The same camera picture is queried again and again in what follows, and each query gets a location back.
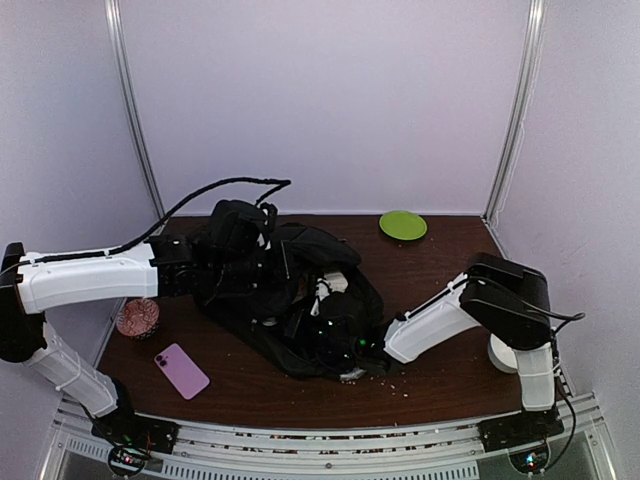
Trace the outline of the black student backpack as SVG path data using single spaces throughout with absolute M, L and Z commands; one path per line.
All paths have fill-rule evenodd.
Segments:
M 392 369 L 383 299 L 345 240 L 301 223 L 205 226 L 189 240 L 204 269 L 198 309 L 285 374 L 346 381 Z

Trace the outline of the pink smartphone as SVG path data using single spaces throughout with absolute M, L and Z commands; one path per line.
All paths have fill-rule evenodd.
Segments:
M 209 377 L 177 343 L 156 354 L 154 363 L 187 401 L 194 399 L 210 385 Z

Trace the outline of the beige glasses case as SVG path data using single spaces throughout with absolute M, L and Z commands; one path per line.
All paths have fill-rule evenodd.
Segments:
M 322 279 L 330 292 L 344 293 L 349 285 L 347 278 L 340 271 L 325 272 Z

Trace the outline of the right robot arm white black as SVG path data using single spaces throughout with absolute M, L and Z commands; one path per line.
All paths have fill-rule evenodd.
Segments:
M 356 269 L 316 270 L 286 317 L 286 345 L 338 377 L 384 373 L 445 341 L 483 327 L 515 357 L 523 412 L 519 440 L 535 440 L 551 424 L 555 403 L 553 333 L 546 278 L 538 271 L 478 254 L 434 297 L 382 321 L 384 305 Z

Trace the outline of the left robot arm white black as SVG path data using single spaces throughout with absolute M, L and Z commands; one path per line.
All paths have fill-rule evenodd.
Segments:
M 48 309 L 116 298 L 190 295 L 206 303 L 256 291 L 286 263 L 271 259 L 277 209 L 219 201 L 188 236 L 150 232 L 130 246 L 40 255 L 7 246 L 1 272 L 1 358 L 26 363 L 75 398 L 123 444 L 144 433 L 124 385 L 91 367 L 47 326 Z

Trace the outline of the red patterned small bowl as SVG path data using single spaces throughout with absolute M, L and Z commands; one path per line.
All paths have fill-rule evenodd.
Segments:
M 117 331 L 132 340 L 144 340 L 153 335 L 159 327 L 160 308 L 146 298 L 128 301 L 115 319 Z

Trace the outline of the green plate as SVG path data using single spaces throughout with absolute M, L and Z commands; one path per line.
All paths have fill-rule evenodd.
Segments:
M 400 210 L 383 214 L 379 228 L 388 237 L 400 241 L 419 240 L 428 232 L 428 224 L 421 216 Z

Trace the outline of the white bowl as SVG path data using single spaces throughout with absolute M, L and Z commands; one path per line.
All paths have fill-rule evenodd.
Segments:
M 495 335 L 491 335 L 488 343 L 488 356 L 492 365 L 506 374 L 517 372 L 517 361 L 514 351 Z

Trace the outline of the front aluminium rail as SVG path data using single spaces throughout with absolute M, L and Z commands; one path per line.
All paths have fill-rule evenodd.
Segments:
M 155 452 L 136 479 L 527 479 L 523 461 L 547 450 L 545 479 L 619 479 L 607 425 L 593 395 L 559 411 L 566 432 L 489 451 L 479 419 L 365 429 L 267 429 L 178 421 L 169 453 Z

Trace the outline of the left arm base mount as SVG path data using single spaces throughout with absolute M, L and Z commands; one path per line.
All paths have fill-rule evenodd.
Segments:
M 136 414 L 127 388 L 117 379 L 113 383 L 116 409 L 102 417 L 95 417 L 88 410 L 85 414 L 92 423 L 91 433 L 111 445 L 108 468 L 116 477 L 130 479 L 154 460 L 153 453 L 173 452 L 179 425 Z

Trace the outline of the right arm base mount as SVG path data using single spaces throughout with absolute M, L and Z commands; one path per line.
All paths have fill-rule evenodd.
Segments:
M 506 450 L 511 466 L 519 473 L 543 473 L 552 463 L 548 440 L 564 432 L 556 409 L 520 411 L 483 420 L 477 425 L 486 453 Z

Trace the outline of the left aluminium frame post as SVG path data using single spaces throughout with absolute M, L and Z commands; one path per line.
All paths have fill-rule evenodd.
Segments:
M 149 157 L 148 147 L 136 101 L 131 68 L 127 55 L 121 5 L 118 0 L 105 0 L 104 7 L 107 29 L 112 44 L 116 70 L 124 101 L 126 119 L 135 151 L 135 157 L 141 169 L 143 184 L 150 198 L 155 216 L 157 218 L 161 218 L 165 214 L 165 208 Z

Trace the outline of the aluminium frame post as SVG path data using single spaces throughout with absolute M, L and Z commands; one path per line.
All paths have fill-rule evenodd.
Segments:
M 498 168 L 483 216 L 491 228 L 496 228 L 498 225 L 499 213 L 506 200 L 521 146 L 526 111 L 538 70 L 546 10 L 547 1 L 533 0 L 529 2 L 516 90 Z
M 165 214 L 165 208 L 149 157 L 148 147 L 136 101 L 131 68 L 127 55 L 121 5 L 118 0 L 105 0 L 104 7 L 107 29 L 112 44 L 116 70 L 124 101 L 126 119 L 135 151 L 135 157 L 141 169 L 143 184 L 150 198 L 155 216 L 157 218 L 161 218 Z

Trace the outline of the right aluminium frame post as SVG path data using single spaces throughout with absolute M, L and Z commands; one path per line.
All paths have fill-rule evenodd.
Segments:
M 538 70 L 546 10 L 547 1 L 533 0 L 529 2 L 516 90 L 498 168 L 483 216 L 491 228 L 496 228 L 498 225 L 499 213 L 506 200 L 521 146 L 526 111 Z

